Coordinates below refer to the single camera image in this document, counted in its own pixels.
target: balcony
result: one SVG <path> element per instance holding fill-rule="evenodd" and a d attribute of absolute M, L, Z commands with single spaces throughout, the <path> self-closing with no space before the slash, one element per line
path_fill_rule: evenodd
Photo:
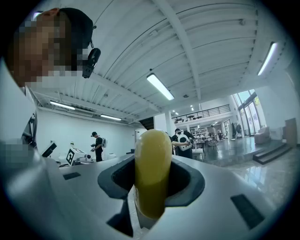
<path fill-rule="evenodd" d="M 217 115 L 220 115 L 223 113 L 228 113 L 228 112 L 230 112 L 229 104 L 223 105 L 220 107 L 211 108 L 211 109 L 204 110 L 204 111 L 199 111 L 199 112 L 194 112 L 194 113 L 178 116 L 178 117 L 172 118 L 172 120 L 173 120 L 174 124 L 183 123 L 183 122 L 192 122 L 195 120 L 200 120 L 200 119 L 202 120 L 205 118 L 217 116 Z"/>

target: white wall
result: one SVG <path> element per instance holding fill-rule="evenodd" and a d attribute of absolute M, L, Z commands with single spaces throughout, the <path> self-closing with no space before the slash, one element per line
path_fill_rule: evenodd
<path fill-rule="evenodd" d="M 109 153 L 120 157 L 126 152 L 130 152 L 131 148 L 135 148 L 134 127 L 83 120 L 39 109 L 37 111 L 38 151 L 41 153 L 51 140 L 55 141 L 57 148 L 51 154 L 54 159 L 58 159 L 60 154 L 67 155 L 72 141 L 74 147 L 90 153 L 92 149 L 90 145 L 95 143 L 95 138 L 91 137 L 93 131 L 108 141 L 105 148 L 105 159 Z"/>
<path fill-rule="evenodd" d="M 270 129 L 285 126 L 285 120 L 296 118 L 300 143 L 300 106 L 297 92 L 285 71 L 272 74 L 269 86 L 255 89 Z"/>
<path fill-rule="evenodd" d="M 166 121 L 165 121 L 165 114 L 164 113 L 154 116 L 153 120 L 154 120 L 154 129 L 162 130 L 164 132 L 167 131 L 167 124 L 166 124 Z"/>
<path fill-rule="evenodd" d="M 140 128 L 136 128 L 135 129 L 135 141 L 137 140 L 137 139 L 139 139 L 139 137 L 140 137 L 140 135 L 142 135 L 144 132 L 146 132 L 147 131 L 147 129 L 145 129 L 144 127 L 142 128 L 142 127 L 140 127 Z"/>
<path fill-rule="evenodd" d="M 224 97 L 224 98 L 218 98 L 218 99 L 214 99 L 214 100 L 207 101 L 207 102 L 200 103 L 200 104 L 201 104 L 202 110 L 207 110 L 207 109 L 211 109 L 214 107 L 220 107 L 220 106 L 223 106 L 223 105 L 226 105 L 229 103 L 230 103 L 229 98 Z"/>
<path fill-rule="evenodd" d="M 170 117 L 171 132 L 169 133 L 167 130 L 167 122 L 166 122 L 165 113 L 154 116 L 153 120 L 154 120 L 154 129 L 167 132 L 169 134 L 169 136 L 173 136 L 175 134 L 176 126 L 175 126 L 174 122 L 172 121 L 171 117 Z"/>

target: fluorescent light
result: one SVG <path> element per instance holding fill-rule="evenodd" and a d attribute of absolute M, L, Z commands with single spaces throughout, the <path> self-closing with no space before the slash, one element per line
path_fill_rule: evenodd
<path fill-rule="evenodd" d="M 64 105 L 64 104 L 61 104 L 61 103 L 57 103 L 57 102 L 53 102 L 53 101 L 50 101 L 50 103 L 53 104 L 53 105 L 56 105 L 58 107 L 64 107 L 64 108 L 67 108 L 67 109 L 75 110 L 74 107 L 71 107 L 71 106 L 68 106 L 68 105 Z"/>
<path fill-rule="evenodd" d="M 161 83 L 161 81 L 156 77 L 154 73 L 147 76 L 147 80 L 152 83 L 154 87 L 157 88 L 168 100 L 174 99 L 174 96 L 169 92 L 169 90 Z"/>
<path fill-rule="evenodd" d="M 257 74 L 258 76 L 261 75 L 261 74 L 263 73 L 264 69 L 265 69 L 266 66 L 268 65 L 268 63 L 269 63 L 269 61 L 270 61 L 270 59 L 271 59 L 271 57 L 272 57 L 272 55 L 273 55 L 273 53 L 274 53 L 276 47 L 277 47 L 277 43 L 272 43 L 272 44 L 271 44 L 271 47 L 270 47 L 269 52 L 268 52 L 268 55 L 267 55 L 267 57 L 266 57 L 266 59 L 265 59 L 263 65 L 262 65 L 261 69 L 259 70 L 259 72 L 258 72 L 258 74 Z"/>
<path fill-rule="evenodd" d="M 114 117 L 103 115 L 103 114 L 101 114 L 101 117 L 103 117 L 103 118 L 109 118 L 109 119 L 114 119 L 114 120 L 117 120 L 117 121 L 121 121 L 122 120 L 121 118 L 114 118 Z"/>

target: chair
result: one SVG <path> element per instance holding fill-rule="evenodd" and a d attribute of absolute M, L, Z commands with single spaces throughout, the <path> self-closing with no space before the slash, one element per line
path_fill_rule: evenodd
<path fill-rule="evenodd" d="M 262 127 L 258 130 L 258 133 L 254 134 L 254 142 L 256 144 L 263 144 L 270 140 L 270 128 Z"/>
<path fill-rule="evenodd" d="M 208 142 L 208 145 L 210 146 L 210 147 L 212 147 L 212 149 L 214 149 L 215 147 L 217 148 L 217 151 L 219 151 L 219 149 L 218 149 L 218 147 L 217 147 L 217 144 L 218 144 L 218 141 L 217 140 L 210 140 L 209 142 Z"/>

